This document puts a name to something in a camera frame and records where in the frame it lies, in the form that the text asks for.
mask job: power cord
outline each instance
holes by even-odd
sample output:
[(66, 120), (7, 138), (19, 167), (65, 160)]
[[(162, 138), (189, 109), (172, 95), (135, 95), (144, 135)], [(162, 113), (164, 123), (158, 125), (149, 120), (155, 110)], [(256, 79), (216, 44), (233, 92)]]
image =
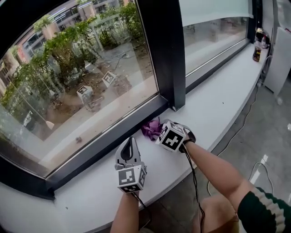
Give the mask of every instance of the power cord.
[(184, 144), (182, 144), (182, 145), (184, 147), (184, 152), (186, 154), (188, 162), (190, 163), (190, 166), (191, 166), (191, 170), (192, 170), (192, 174), (193, 174), (193, 182), (194, 182), (194, 186), (195, 186), (196, 201), (197, 201), (199, 209), (200, 209), (200, 211), (202, 213), (202, 218), (201, 218), (201, 221), (200, 221), (200, 233), (202, 233), (202, 226), (203, 226), (203, 221), (204, 221), (204, 217), (205, 217), (205, 212), (203, 211), (203, 209), (202, 209), (202, 207), (200, 205), (200, 202), (199, 202), (199, 195), (198, 195), (198, 190), (197, 190), (197, 179), (196, 179), (195, 170), (194, 170), (193, 165), (191, 163), (189, 152), (188, 152), (186, 146)]
[(139, 198), (139, 196), (137, 196), (134, 192), (132, 192), (131, 194), (141, 203), (141, 205), (144, 207), (144, 209), (147, 210), (147, 212), (149, 213), (149, 221), (139, 229), (139, 231), (140, 231), (142, 228), (145, 228), (148, 224), (151, 223), (152, 215), (151, 215), (151, 211), (148, 209), (148, 207), (146, 207), (146, 205), (142, 202), (142, 200)]
[[(226, 147), (217, 155), (218, 157), (228, 148), (228, 146), (229, 146), (229, 144), (231, 143), (231, 141), (239, 134), (239, 132), (243, 129), (243, 127), (245, 126), (245, 124), (246, 124), (246, 120), (247, 120), (247, 117), (249, 116), (249, 114), (250, 114), (250, 112), (251, 112), (251, 108), (252, 108), (252, 106), (253, 106), (253, 104), (256, 102), (256, 96), (257, 96), (257, 94), (258, 94), (258, 91), (259, 91), (259, 88), (257, 87), (257, 90), (256, 90), (256, 95), (255, 95), (255, 100), (252, 102), (252, 104), (251, 104), (251, 107), (250, 107), (250, 110), (248, 111), (248, 113), (247, 113), (247, 115), (246, 115), (246, 117), (245, 117), (245, 120), (244, 120), (244, 124), (242, 125), (242, 127), (234, 134), (234, 136), (230, 139), (230, 141), (227, 143), (227, 145), (226, 145)], [(274, 194), (274, 186), (273, 186), (273, 183), (272, 183), (272, 181), (271, 181), (271, 179), (270, 179), (270, 177), (269, 177), (269, 172), (268, 172), (268, 169), (267, 169), (267, 167), (265, 166), (265, 164), (263, 164), (263, 163), (261, 163), (261, 162), (256, 162), (255, 163), (255, 165), (253, 166), (253, 169), (252, 169), (252, 171), (251, 171), (251, 174), (250, 174), (250, 177), (249, 177), (249, 180), (251, 179), (251, 176), (252, 176), (252, 174), (253, 174), (253, 172), (254, 172), (254, 170), (255, 170), (255, 167), (256, 167), (256, 165), (258, 165), (258, 164), (260, 164), (260, 165), (263, 165), (264, 166), (264, 168), (266, 169), (266, 172), (267, 172), (267, 176), (268, 176), (268, 179), (269, 179), (269, 181), (270, 181), (270, 184), (271, 184), (271, 186), (272, 186), (272, 194)], [(209, 196), (212, 196), (211, 195), (211, 193), (210, 193), (210, 190), (209, 190), (209, 185), (210, 185), (210, 181), (208, 181), (207, 182), (207, 191), (208, 191), (208, 194), (209, 194)]]
[(263, 73), (263, 70), (264, 70), (264, 67), (265, 67), (265, 64), (266, 64), (266, 62), (267, 62), (267, 68), (269, 67), (269, 58), (270, 57), (273, 57), (273, 55), (269, 55), (266, 59), (265, 59), (265, 61), (264, 61), (264, 63), (263, 63), (263, 66), (262, 66), (262, 70), (261, 70), (261, 75), (262, 75), (262, 73)]
[(116, 66), (115, 66), (115, 68), (113, 69), (113, 71), (115, 71), (116, 69), (117, 69), (117, 66), (118, 66), (118, 64), (119, 64), (119, 62), (120, 62), (120, 60), (122, 59), (122, 58), (124, 58), (124, 59), (129, 59), (129, 58), (132, 58), (132, 57), (134, 57), (134, 56), (130, 56), (130, 57), (128, 57), (128, 54), (127, 53), (124, 53), (119, 59), (118, 59), (118, 62), (117, 62), (117, 64), (116, 64)]

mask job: purple cloth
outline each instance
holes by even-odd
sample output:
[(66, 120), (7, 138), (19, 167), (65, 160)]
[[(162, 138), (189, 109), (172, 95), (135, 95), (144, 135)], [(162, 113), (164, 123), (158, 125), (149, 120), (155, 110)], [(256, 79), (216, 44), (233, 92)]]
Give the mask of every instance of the purple cloth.
[(144, 136), (149, 137), (151, 141), (155, 141), (154, 136), (159, 136), (163, 130), (163, 124), (160, 122), (160, 117), (156, 120), (152, 120), (141, 127), (141, 131)]

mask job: marker cube outside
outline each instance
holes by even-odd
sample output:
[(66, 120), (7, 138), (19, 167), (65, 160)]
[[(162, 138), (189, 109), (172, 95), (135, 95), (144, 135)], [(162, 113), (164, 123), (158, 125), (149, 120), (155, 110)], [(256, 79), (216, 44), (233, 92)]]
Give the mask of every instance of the marker cube outside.
[(77, 90), (77, 95), (82, 100), (83, 104), (86, 104), (88, 101), (90, 101), (93, 94), (93, 89), (90, 86), (82, 86), (79, 90)]
[(115, 80), (115, 78), (117, 77), (117, 75), (112, 72), (112, 71), (107, 71), (107, 73), (104, 75), (104, 77), (102, 78), (104, 84), (106, 85), (106, 87), (109, 87), (113, 81)]
[(116, 171), (118, 173), (118, 188), (125, 192), (137, 192), (143, 190), (146, 172), (142, 165), (124, 168)]
[(166, 150), (176, 152), (185, 140), (186, 135), (183, 128), (172, 122), (167, 122), (165, 127), (156, 140), (156, 144), (164, 147)]

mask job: sleeve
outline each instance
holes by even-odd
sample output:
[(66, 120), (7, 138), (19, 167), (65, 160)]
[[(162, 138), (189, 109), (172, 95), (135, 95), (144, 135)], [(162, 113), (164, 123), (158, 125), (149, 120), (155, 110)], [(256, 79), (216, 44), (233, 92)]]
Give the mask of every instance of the sleeve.
[(291, 207), (259, 187), (245, 195), (237, 214), (248, 233), (291, 232)]

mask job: human arm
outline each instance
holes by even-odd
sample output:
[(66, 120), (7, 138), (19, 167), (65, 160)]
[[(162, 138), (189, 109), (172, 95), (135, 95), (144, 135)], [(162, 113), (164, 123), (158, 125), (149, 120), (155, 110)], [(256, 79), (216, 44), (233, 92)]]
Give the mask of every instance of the human arm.
[(213, 155), (193, 142), (187, 142), (186, 148), (191, 159), (202, 173), (231, 202), (233, 208), (237, 211), (244, 196), (254, 186), (229, 162)]
[(138, 200), (131, 193), (124, 193), (110, 233), (138, 233), (138, 212)]

